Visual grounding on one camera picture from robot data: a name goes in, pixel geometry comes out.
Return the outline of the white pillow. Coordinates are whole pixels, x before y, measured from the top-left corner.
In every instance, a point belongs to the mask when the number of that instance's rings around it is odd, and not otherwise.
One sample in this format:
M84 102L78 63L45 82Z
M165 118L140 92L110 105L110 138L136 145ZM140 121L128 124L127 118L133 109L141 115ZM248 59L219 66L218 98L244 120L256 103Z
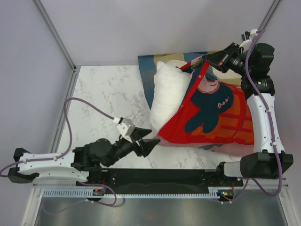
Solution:
M174 116L180 107L190 82L190 74L180 70L186 62L171 60L157 62L154 75L154 98L150 109L152 133L160 129Z

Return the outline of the red patterned pillowcase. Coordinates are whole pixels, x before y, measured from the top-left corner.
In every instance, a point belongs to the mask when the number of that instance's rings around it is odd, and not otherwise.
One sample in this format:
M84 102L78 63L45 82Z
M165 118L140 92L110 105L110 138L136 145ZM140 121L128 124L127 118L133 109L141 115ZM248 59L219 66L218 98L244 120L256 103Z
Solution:
M237 84L207 78L209 63L197 57L180 67L190 75L185 96L159 130L161 146L199 147L234 156L253 152L253 122Z

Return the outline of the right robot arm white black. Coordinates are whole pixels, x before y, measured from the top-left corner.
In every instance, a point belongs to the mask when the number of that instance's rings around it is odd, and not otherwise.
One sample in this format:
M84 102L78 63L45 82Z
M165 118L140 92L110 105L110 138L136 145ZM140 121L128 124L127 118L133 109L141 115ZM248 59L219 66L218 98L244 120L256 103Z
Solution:
M241 89L249 106L254 132L253 153L240 161L221 162L215 173L216 183L225 186L232 177L281 179L293 164L293 155L286 154L275 117L275 88L268 72L274 59L274 47L257 43L247 54L235 43L224 50L203 57L222 73L232 70L242 77Z

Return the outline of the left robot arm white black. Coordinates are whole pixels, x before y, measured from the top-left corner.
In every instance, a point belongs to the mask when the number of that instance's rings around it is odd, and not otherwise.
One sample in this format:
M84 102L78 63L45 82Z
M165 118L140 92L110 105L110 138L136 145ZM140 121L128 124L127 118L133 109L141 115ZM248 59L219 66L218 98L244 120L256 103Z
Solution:
M32 154L23 148L15 150L16 166L10 167L8 178L16 184L28 184L41 180L88 181L97 186L103 180L102 167L110 167L134 152L147 157L160 139L146 139L150 129L121 123L117 126L120 136L111 144L101 138L95 142L76 147L67 154Z

